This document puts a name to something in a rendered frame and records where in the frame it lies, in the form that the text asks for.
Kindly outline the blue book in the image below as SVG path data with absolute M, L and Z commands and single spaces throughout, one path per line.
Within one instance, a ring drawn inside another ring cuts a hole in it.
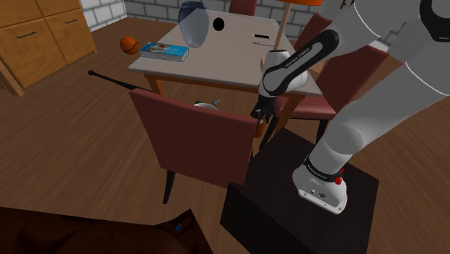
M 143 46 L 139 52 L 141 57 L 183 62 L 189 54 L 189 48 L 179 45 L 150 42 Z

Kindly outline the orange basketball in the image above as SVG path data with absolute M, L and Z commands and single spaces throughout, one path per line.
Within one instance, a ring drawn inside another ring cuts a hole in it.
M 132 37 L 125 36 L 120 39 L 120 49 L 128 55 L 133 55 L 139 51 L 138 42 Z

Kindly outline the lamp with orange shade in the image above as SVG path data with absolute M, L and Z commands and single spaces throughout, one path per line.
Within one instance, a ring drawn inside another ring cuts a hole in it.
M 300 4 L 300 5 L 306 5 L 306 6 L 321 6 L 322 5 L 322 0 L 277 0 L 277 1 L 284 2 L 285 6 L 283 9 L 283 16 L 282 16 L 281 22 L 279 24 L 278 34 L 275 39 L 275 44 L 273 47 L 274 50 L 278 50 L 281 46 L 281 38 L 283 36 L 284 30 L 286 27 L 287 19 L 288 19 L 289 13 L 291 11 L 292 4 Z

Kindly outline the dark robot stand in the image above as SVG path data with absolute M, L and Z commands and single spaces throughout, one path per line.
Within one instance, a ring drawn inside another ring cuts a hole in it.
M 318 207 L 292 180 L 313 146 L 284 128 L 250 161 L 244 185 L 229 184 L 220 223 L 250 254 L 366 254 L 379 181 L 346 164 L 345 210 Z

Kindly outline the red chair with black legs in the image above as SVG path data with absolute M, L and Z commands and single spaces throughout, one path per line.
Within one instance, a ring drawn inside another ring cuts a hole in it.
M 305 27 L 303 35 L 300 35 L 296 41 L 294 49 L 300 49 L 300 46 L 305 45 L 308 39 L 311 40 L 330 23 L 331 20 L 314 14 Z M 319 121 L 317 143 L 322 138 L 328 122 L 352 100 L 357 91 L 388 56 L 387 52 L 366 45 L 352 53 L 331 58 L 315 80 L 323 96 L 306 96 L 292 112 L 290 119 Z M 262 138 L 260 149 L 267 144 L 273 134 L 288 99 L 289 96 L 285 95 L 276 99 L 275 115 Z
M 229 13 L 254 16 L 257 0 L 231 0 Z
M 177 173 L 227 188 L 244 183 L 257 120 L 180 102 L 144 89 L 129 92 L 156 158 L 167 171 L 163 203 Z

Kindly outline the grey table with wooden legs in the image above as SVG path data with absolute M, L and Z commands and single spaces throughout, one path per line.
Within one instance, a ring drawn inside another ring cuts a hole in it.
M 207 10 L 209 30 L 199 48 L 189 48 L 183 62 L 140 57 L 129 71 L 142 73 L 153 91 L 163 94 L 162 81 L 197 84 L 205 87 L 241 90 L 257 93 L 261 78 L 261 59 L 273 45 L 279 25 L 274 19 Z M 216 31 L 213 21 L 220 17 L 224 29 Z M 269 35 L 270 39 L 255 38 L 253 34 Z M 186 46 L 180 25 L 170 30 L 160 43 Z

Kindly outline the blue grey vase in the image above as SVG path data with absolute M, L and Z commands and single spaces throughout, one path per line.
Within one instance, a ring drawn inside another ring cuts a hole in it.
M 193 48 L 201 47 L 210 23 L 205 5 L 199 1 L 185 1 L 179 10 L 178 22 L 185 42 Z

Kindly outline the wooden cabinet with drawers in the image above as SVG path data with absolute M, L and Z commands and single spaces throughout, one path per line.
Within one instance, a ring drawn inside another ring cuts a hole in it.
M 0 87 L 12 95 L 96 50 L 78 0 L 0 0 Z

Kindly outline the black baseball bat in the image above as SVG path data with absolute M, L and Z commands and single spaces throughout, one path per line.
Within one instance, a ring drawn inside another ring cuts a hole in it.
M 125 87 L 126 89 L 129 89 L 129 90 L 132 90 L 132 89 L 143 89 L 143 90 L 147 91 L 147 89 L 145 89 L 143 87 L 138 87 L 138 86 L 133 85 L 133 84 L 129 84 L 129 83 L 126 83 L 126 82 L 118 81 L 116 79 L 112 79 L 112 78 L 110 78 L 108 76 L 104 76 L 104 75 L 98 74 L 98 73 L 96 73 L 95 71 L 93 71 L 91 69 L 87 73 L 88 73 L 88 75 L 97 76 L 97 77 L 99 77 L 101 79 L 108 80 L 108 81 L 113 82 L 115 84 L 118 84 L 118 85 L 120 85 L 122 87 Z

